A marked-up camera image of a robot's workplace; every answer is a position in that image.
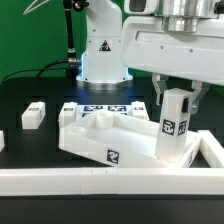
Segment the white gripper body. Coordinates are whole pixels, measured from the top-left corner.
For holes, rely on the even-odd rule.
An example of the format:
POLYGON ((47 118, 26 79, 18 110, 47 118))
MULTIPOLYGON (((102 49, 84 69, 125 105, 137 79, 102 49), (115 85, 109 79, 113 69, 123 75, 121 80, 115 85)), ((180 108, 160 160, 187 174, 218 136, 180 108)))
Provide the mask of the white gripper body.
POLYGON ((195 33, 163 31, 161 18, 131 16, 121 59, 129 68, 224 86, 224 16, 201 19, 195 33))

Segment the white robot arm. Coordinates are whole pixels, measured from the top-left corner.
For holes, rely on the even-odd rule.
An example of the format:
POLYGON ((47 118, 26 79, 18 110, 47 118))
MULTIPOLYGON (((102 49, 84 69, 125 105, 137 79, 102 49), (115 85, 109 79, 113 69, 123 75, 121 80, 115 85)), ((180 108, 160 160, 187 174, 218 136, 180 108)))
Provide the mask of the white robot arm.
POLYGON ((149 71, 158 96, 170 77, 189 79, 195 113, 211 84, 224 86, 222 0, 87 0, 87 43, 78 84, 112 89, 132 80, 129 68, 149 71))

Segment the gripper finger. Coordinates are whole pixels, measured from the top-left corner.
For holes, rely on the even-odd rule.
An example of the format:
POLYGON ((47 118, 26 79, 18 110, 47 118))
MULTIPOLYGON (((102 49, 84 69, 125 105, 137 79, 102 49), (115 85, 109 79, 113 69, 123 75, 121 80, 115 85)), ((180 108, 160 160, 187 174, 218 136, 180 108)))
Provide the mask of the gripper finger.
POLYGON ((156 91, 156 104, 161 106, 163 101, 163 93, 167 89, 168 77, 159 73, 152 75, 152 83, 156 91))
POLYGON ((199 109, 200 100, 205 96, 210 88, 209 83, 201 81, 193 81, 191 88, 193 92, 183 101, 182 112, 188 114, 196 114, 199 109))

